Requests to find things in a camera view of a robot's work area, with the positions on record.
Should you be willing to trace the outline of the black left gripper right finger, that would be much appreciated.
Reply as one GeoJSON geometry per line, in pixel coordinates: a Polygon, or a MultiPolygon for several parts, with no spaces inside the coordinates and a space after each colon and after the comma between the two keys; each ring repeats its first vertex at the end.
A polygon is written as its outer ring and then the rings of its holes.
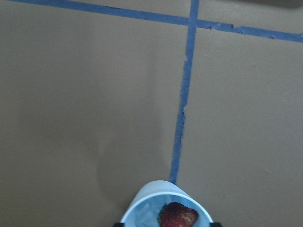
{"type": "Polygon", "coordinates": [[[209,227],[222,227],[220,222],[210,222],[209,227]]]}

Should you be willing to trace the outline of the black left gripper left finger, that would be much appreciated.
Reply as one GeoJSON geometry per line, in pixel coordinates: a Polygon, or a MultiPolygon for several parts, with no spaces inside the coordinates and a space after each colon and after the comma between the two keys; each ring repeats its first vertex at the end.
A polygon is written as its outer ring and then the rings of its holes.
{"type": "Polygon", "coordinates": [[[113,225],[113,227],[124,227],[124,224],[121,223],[121,222],[115,223],[115,224],[113,225]]]}

